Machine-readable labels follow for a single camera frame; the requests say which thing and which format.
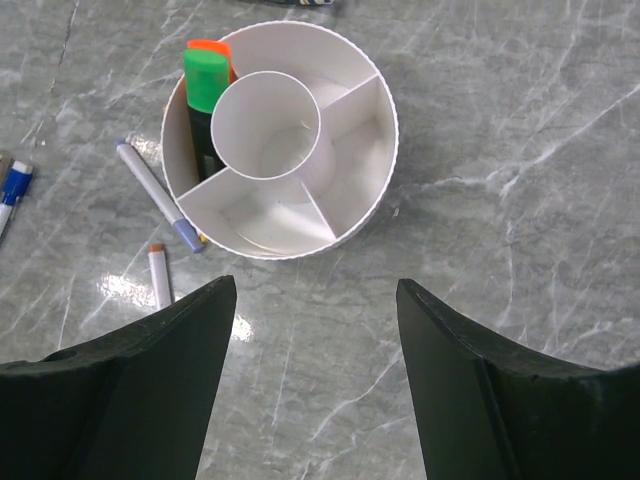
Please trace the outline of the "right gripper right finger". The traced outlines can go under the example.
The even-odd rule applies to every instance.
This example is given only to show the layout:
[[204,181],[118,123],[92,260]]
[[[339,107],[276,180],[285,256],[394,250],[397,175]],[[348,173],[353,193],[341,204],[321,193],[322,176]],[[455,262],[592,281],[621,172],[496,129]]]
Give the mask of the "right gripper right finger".
[[599,370],[518,344],[411,279],[397,318],[431,479],[635,479],[639,369]]

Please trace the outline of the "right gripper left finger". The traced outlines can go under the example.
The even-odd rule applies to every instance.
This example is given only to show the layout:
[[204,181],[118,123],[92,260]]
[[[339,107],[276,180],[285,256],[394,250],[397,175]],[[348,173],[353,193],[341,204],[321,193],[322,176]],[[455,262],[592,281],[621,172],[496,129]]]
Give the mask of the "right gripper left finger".
[[192,479],[237,301],[223,276],[37,362],[1,367],[5,479]]

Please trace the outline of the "blue cap white marker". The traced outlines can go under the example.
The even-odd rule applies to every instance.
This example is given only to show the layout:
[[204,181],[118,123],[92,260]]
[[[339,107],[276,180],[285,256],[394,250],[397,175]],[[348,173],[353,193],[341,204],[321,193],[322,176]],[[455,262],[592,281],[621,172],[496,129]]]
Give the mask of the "blue cap white marker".
[[25,196],[33,179],[33,167],[21,161],[14,161],[1,188],[1,229],[4,233],[12,210]]

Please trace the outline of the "white round divided organizer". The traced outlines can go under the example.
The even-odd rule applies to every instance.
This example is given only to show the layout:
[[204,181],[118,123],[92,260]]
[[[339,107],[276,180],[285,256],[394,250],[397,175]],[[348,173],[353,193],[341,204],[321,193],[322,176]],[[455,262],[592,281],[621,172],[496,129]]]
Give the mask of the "white round divided organizer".
[[375,213],[396,166],[395,103],[355,43],[298,21],[225,37],[237,79],[206,133],[222,168],[201,177],[179,80],[165,107],[161,157],[178,208],[212,244],[260,260],[331,249]]

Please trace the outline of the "green cap black highlighter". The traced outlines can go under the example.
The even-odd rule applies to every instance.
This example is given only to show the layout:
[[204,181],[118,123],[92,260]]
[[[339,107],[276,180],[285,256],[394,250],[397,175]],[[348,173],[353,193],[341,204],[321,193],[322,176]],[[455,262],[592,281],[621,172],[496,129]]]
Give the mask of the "green cap black highlighter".
[[224,168],[212,143],[213,110],[229,81],[229,61],[212,50],[187,48],[183,54],[186,96],[199,180]]

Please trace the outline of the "grey white eraser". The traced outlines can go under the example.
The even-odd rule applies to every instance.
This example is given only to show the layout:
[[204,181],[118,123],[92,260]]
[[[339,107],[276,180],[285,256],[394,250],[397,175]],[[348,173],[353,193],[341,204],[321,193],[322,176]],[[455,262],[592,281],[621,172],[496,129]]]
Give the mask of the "grey white eraser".
[[3,186],[13,163],[12,154],[8,151],[0,152],[0,187]]

